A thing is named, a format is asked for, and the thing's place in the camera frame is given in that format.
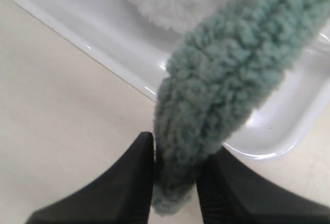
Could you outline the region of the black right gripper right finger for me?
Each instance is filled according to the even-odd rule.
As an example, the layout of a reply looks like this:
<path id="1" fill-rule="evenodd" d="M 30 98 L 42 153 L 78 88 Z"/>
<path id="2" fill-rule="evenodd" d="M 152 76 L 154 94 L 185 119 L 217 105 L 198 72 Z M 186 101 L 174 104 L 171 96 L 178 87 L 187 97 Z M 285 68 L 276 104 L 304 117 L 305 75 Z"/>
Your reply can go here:
<path id="1" fill-rule="evenodd" d="M 329 207 L 263 178 L 225 148 L 196 182 L 203 223 L 329 223 Z"/>

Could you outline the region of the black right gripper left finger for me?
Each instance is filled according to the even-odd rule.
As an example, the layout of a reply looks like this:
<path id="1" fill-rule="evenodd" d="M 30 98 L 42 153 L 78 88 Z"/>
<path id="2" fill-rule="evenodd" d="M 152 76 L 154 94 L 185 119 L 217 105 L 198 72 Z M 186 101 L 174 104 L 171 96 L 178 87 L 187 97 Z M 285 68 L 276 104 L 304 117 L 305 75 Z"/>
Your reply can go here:
<path id="1" fill-rule="evenodd" d="M 27 223 L 148 223 L 153 181 L 153 135 L 141 132 L 97 179 L 33 212 Z"/>

